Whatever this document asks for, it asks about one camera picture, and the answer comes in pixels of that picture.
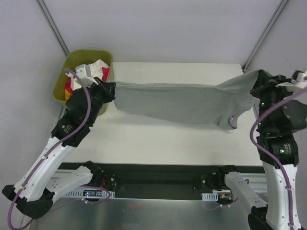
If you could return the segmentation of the grey t shirt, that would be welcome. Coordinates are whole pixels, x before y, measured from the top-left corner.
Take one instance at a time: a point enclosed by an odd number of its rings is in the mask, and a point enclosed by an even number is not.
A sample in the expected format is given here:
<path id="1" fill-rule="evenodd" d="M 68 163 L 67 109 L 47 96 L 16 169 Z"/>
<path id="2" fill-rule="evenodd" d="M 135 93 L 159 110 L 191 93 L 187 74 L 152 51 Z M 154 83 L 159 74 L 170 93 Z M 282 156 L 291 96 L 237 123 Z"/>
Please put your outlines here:
<path id="1" fill-rule="evenodd" d="M 258 74 L 255 70 L 218 85 L 118 81 L 114 104 L 118 110 L 134 115 L 234 130 L 238 118 L 252 108 L 250 90 Z"/>

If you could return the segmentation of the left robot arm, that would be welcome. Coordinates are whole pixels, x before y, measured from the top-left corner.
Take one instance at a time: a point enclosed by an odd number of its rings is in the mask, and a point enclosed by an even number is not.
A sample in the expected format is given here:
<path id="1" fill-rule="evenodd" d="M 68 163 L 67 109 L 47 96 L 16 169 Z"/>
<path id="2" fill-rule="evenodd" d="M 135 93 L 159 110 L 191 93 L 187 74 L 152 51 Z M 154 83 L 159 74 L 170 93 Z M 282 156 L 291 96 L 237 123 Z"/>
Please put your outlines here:
<path id="1" fill-rule="evenodd" d="M 24 215 L 39 219 L 53 204 L 75 188 L 86 185 L 100 189 L 115 189 L 115 176 L 92 161 L 83 163 L 68 176 L 51 177 L 81 141 L 90 133 L 100 109 L 115 99 L 114 82 L 99 81 L 73 91 L 66 102 L 63 117 L 51 132 L 47 145 L 27 174 L 16 184 L 6 185 L 2 193 Z"/>

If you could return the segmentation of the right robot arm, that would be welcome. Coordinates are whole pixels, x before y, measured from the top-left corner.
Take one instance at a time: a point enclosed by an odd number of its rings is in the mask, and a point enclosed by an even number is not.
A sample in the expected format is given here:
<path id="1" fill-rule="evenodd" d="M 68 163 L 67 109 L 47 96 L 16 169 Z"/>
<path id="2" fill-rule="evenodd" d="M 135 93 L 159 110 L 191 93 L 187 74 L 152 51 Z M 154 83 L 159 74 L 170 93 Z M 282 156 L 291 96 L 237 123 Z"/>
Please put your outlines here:
<path id="1" fill-rule="evenodd" d="M 215 190 L 229 188 L 248 213 L 252 230 L 300 230 L 295 196 L 299 163 L 294 133 L 307 127 L 307 106 L 297 97 L 307 91 L 307 74 L 272 76 L 261 70 L 250 94 L 258 98 L 259 116 L 249 136 L 257 147 L 264 168 L 267 201 L 261 199 L 235 166 L 218 169 L 207 185 Z"/>

